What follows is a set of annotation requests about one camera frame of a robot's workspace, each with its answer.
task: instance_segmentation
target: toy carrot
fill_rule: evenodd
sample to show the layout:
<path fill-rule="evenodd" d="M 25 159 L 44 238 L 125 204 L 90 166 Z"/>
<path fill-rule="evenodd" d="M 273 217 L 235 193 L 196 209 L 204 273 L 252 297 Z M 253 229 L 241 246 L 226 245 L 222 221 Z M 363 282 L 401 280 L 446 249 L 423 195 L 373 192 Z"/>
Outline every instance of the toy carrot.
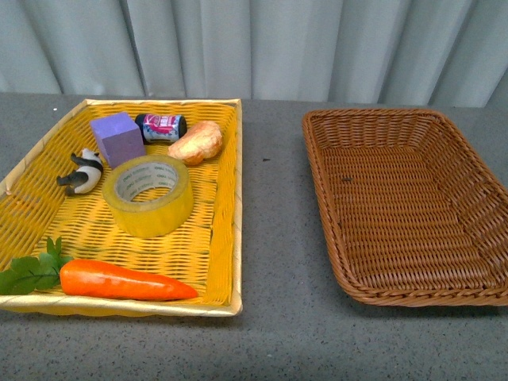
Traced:
<path fill-rule="evenodd" d="M 191 286 L 164 275 L 149 274 L 99 260 L 72 260 L 60 270 L 67 295 L 137 300 L 195 298 Z"/>
<path fill-rule="evenodd" d="M 67 295 L 138 300 L 195 298 L 191 286 L 164 275 L 129 270 L 99 260 L 74 260 L 61 256 L 62 240 L 48 238 L 47 252 L 39 258 L 15 258 L 0 272 L 1 295 L 23 295 L 47 290 L 59 283 Z"/>

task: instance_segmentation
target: tape roll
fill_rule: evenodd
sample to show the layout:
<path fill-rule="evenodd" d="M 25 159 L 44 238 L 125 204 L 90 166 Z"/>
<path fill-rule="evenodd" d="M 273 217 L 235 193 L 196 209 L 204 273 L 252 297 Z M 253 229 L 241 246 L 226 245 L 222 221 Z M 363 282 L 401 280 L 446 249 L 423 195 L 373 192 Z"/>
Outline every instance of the tape roll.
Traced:
<path fill-rule="evenodd" d="M 134 202 L 140 192 L 164 187 L 168 193 Z M 194 207 L 191 180 L 184 163 L 164 155 L 131 159 L 112 170 L 102 188 L 118 227 L 142 238 L 162 236 L 178 228 Z"/>

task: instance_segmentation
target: brown wicker basket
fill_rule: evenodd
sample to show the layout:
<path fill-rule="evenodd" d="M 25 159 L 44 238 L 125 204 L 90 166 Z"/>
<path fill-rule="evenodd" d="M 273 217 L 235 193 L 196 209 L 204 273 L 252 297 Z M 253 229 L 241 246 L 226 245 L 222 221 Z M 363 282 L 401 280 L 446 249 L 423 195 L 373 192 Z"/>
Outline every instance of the brown wicker basket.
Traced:
<path fill-rule="evenodd" d="M 329 258 L 378 306 L 508 305 L 508 194 L 432 110 L 302 120 Z"/>

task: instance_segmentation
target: yellow basket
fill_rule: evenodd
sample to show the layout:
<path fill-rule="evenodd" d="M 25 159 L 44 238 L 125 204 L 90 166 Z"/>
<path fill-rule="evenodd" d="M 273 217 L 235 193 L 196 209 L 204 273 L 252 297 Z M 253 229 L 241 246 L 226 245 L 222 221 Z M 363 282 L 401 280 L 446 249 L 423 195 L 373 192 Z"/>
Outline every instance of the yellow basket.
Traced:
<path fill-rule="evenodd" d="M 224 133 L 220 155 L 189 167 L 194 209 L 177 230 L 149 239 L 123 233 L 102 198 L 111 172 L 85 195 L 66 197 L 56 176 L 75 169 L 71 153 L 98 150 L 90 121 L 125 111 L 182 114 L 188 125 L 216 121 Z M 88 316 L 206 315 L 241 312 L 241 101 L 85 100 L 56 124 L 0 183 L 0 270 L 13 258 L 37 256 L 47 237 L 62 237 L 63 254 L 104 260 L 171 276 L 193 286 L 194 299 L 141 302 L 66 296 L 58 287 L 30 295 L 0 296 L 0 308 L 17 312 Z M 167 144 L 147 144 L 147 154 L 167 154 Z"/>

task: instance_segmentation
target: orange carrot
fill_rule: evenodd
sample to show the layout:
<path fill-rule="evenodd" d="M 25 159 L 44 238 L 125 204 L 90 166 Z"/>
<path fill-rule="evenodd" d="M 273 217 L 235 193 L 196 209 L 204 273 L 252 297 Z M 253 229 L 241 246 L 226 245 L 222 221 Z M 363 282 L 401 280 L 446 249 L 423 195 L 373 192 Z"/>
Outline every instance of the orange carrot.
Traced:
<path fill-rule="evenodd" d="M 71 260 L 60 270 L 67 295 L 137 300 L 195 298 L 191 286 L 164 275 L 134 271 L 98 260 Z"/>

